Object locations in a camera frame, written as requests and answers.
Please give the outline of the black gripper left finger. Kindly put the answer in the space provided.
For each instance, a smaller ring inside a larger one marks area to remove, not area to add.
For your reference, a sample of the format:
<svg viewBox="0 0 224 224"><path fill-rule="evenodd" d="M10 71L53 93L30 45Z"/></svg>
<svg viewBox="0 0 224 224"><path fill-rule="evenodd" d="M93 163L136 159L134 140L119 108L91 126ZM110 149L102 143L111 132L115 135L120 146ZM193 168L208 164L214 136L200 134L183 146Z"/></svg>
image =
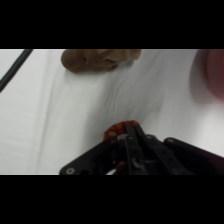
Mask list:
<svg viewBox="0 0 224 224"><path fill-rule="evenodd" d="M138 144L135 130L130 124L126 125L126 130L127 130L127 136L125 137L125 146L127 151L129 173L143 174L144 173L143 153L141 147Z"/></svg>

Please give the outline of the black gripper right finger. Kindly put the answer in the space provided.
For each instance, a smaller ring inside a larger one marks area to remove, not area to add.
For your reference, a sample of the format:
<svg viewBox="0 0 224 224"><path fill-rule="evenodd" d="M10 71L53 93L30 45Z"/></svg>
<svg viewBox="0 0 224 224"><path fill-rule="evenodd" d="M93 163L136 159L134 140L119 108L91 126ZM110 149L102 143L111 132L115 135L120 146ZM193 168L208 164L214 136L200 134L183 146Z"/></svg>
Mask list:
<svg viewBox="0 0 224 224"><path fill-rule="evenodd" d="M169 174L178 173L178 161L172 152L164 146L154 135L146 134L140 125L136 125L138 136L147 146L147 149L153 153L160 164L166 169Z"/></svg>

